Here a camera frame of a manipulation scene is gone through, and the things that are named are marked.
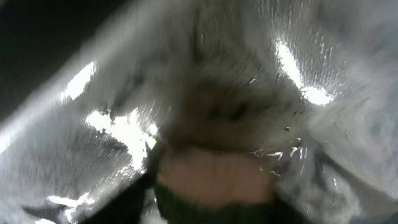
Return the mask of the dark green sponge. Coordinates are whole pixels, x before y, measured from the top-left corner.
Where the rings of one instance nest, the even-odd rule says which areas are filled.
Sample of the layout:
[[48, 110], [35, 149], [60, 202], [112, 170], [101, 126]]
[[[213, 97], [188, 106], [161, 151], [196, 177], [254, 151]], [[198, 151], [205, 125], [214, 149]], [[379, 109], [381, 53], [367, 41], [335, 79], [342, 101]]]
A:
[[278, 177], [245, 153], [157, 141], [147, 171], [168, 224], [305, 224], [277, 193]]

